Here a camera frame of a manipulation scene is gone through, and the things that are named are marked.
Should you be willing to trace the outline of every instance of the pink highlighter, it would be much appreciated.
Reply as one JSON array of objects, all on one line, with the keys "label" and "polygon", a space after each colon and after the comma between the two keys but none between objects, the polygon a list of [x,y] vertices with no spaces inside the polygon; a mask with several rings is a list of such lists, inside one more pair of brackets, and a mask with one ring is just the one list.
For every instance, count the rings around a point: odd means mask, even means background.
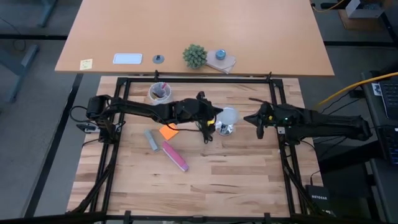
[{"label": "pink highlighter", "polygon": [[184,159],[180,156],[178,152],[174,150],[174,148],[167,142],[164,141],[162,143],[163,146],[163,151],[170,157],[170,159],[182,170],[182,171],[187,171],[189,166],[185,162]]}]

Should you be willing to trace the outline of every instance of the desk leg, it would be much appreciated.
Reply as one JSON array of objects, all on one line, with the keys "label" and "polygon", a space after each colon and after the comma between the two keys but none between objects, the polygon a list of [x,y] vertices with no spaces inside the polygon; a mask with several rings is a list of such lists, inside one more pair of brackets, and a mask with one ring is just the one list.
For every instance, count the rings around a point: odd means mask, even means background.
[{"label": "desk leg", "polygon": [[334,170],[343,169],[355,164],[362,164],[372,158],[382,157],[380,144],[378,141],[367,143],[348,152],[324,159],[319,162],[321,172],[327,173]]},{"label": "desk leg", "polygon": [[16,58],[13,58],[5,50],[0,49],[0,63],[18,76],[17,81],[11,88],[9,96],[7,97],[7,102],[15,102],[18,91],[21,89],[22,81],[26,77],[27,70],[32,64],[33,58],[38,51],[39,47],[37,45],[30,46],[25,54],[25,57],[21,62],[18,62]]},{"label": "desk leg", "polygon": [[52,11],[54,10],[57,0],[42,0],[42,3],[44,5],[44,12],[40,18],[40,22],[37,24],[39,27],[45,27]]}]

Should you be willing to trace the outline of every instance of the wooden table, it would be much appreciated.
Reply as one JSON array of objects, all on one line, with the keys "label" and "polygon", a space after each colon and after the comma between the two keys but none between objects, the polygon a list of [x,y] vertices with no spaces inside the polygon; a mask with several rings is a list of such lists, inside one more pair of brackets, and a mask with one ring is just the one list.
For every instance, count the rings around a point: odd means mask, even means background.
[{"label": "wooden table", "polygon": [[[98,95],[113,95],[117,77],[102,77]],[[284,79],[287,102],[303,107],[297,79]],[[274,128],[265,129],[264,139],[257,139],[256,128],[243,121],[259,103],[249,97],[270,101],[266,84],[169,83],[174,100],[193,98],[199,91],[214,105],[232,105],[239,110],[239,121],[230,136],[213,135],[213,142],[203,143],[201,133],[180,131],[169,143],[190,166],[182,172],[163,151],[153,152],[144,137],[150,129],[158,144],[164,141],[158,132],[161,124],[149,118],[126,115],[113,179],[108,214],[134,215],[288,217],[282,166]],[[132,83],[129,100],[148,103],[151,83]],[[193,123],[179,128],[196,128]],[[97,138],[87,135],[86,141]],[[75,208],[92,188],[96,178],[102,144],[87,144],[81,152],[68,209]],[[319,170],[315,151],[306,144],[297,146],[303,184]],[[321,185],[319,174],[314,183]],[[296,211],[299,201],[294,188]]]},{"label": "wooden table", "polygon": [[[84,0],[55,70],[220,74],[187,68],[190,44],[234,55],[232,74],[334,75],[308,0]],[[114,65],[117,53],[143,54],[142,63]],[[86,59],[92,69],[80,71]]]}]

